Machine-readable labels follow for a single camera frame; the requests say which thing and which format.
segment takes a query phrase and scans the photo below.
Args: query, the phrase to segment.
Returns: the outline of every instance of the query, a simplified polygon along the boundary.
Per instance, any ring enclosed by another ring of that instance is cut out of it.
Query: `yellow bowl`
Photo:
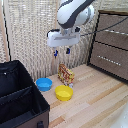
[[[60,85],[55,88],[55,93],[57,99],[61,101],[68,101],[73,95],[73,90],[68,86]]]

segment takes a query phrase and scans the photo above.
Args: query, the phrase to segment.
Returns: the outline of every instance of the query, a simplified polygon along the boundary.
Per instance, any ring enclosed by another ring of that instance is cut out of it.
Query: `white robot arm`
[[[94,16],[94,8],[90,5],[94,0],[61,0],[57,12],[57,21],[61,29],[48,32],[47,44],[50,47],[69,46],[80,41],[80,27],[90,22]]]

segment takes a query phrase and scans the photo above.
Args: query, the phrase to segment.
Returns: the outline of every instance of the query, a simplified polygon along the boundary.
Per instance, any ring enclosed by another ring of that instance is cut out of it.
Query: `black plastic container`
[[[0,128],[48,128],[49,111],[20,61],[0,63]]]

